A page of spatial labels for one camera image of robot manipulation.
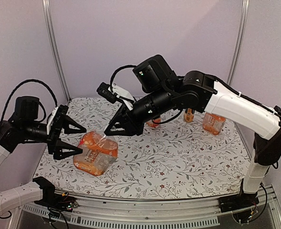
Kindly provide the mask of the large orange-label plastic bottle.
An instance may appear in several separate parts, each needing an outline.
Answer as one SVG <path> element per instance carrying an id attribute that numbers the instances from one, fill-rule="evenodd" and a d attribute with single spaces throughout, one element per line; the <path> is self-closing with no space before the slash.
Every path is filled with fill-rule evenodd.
<path id="1" fill-rule="evenodd" d="M 157 128 L 157 127 L 159 127 L 160 122 L 161 122 L 161 117 L 157 117 L 155 119 L 151 119 L 151 120 L 147 121 L 146 124 L 151 128 Z"/>

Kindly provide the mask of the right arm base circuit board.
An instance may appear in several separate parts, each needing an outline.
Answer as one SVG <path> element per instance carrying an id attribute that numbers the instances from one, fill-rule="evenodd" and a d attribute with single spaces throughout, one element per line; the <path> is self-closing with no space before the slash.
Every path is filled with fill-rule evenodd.
<path id="1" fill-rule="evenodd" d="M 249 207 L 248 209 L 232 213 L 232 217 L 238 224 L 242 225 L 245 223 L 249 223 L 250 220 L 254 217 L 254 215 L 258 212 L 258 206 L 254 205 L 252 207 Z"/>

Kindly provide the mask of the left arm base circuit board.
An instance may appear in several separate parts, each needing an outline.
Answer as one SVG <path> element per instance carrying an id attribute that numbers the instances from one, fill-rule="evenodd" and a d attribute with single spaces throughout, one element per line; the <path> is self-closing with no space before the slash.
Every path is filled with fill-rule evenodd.
<path id="1" fill-rule="evenodd" d="M 60 211 L 72 212 L 72 210 L 77 208 L 79 205 L 75 197 L 70 196 L 69 192 L 64 192 L 57 194 L 55 206 Z"/>

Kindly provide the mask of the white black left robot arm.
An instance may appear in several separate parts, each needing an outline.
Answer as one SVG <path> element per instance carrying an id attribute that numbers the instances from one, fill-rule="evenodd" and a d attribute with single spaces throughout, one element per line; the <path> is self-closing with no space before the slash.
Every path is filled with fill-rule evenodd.
<path id="1" fill-rule="evenodd" d="M 38 120 L 39 98 L 21 96 L 16 99 L 15 109 L 8 121 L 0 121 L 0 165 L 19 144 L 45 143 L 48 153 L 55 160 L 62 160 L 82 153 L 76 146 L 63 142 L 61 132 L 82 134 L 86 128 L 67 115 L 68 106 L 59 105 L 52 111 L 49 121 L 44 124 Z M 55 186 L 44 177 L 34 178 L 31 182 L 0 192 L 0 219 L 3 214 L 27 203 L 50 208 L 53 211 L 71 211 L 75 198 L 55 192 Z"/>

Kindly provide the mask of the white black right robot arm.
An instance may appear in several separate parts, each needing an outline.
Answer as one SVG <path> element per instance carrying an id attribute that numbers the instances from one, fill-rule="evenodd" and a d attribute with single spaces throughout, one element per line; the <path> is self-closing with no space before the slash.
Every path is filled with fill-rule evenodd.
<path id="1" fill-rule="evenodd" d="M 169 110 L 187 108 L 243 125 L 254 132 L 253 157 L 239 193 L 219 198 L 219 208 L 228 212 L 257 204 L 261 181 L 269 167 L 281 157 L 281 108 L 267 107 L 210 74 L 190 71 L 177 76 L 159 54 L 130 68 L 146 95 L 135 100 L 114 82 L 101 83 L 98 94 L 111 103 L 121 103 L 104 133 L 107 136 L 141 135 L 147 121 Z"/>

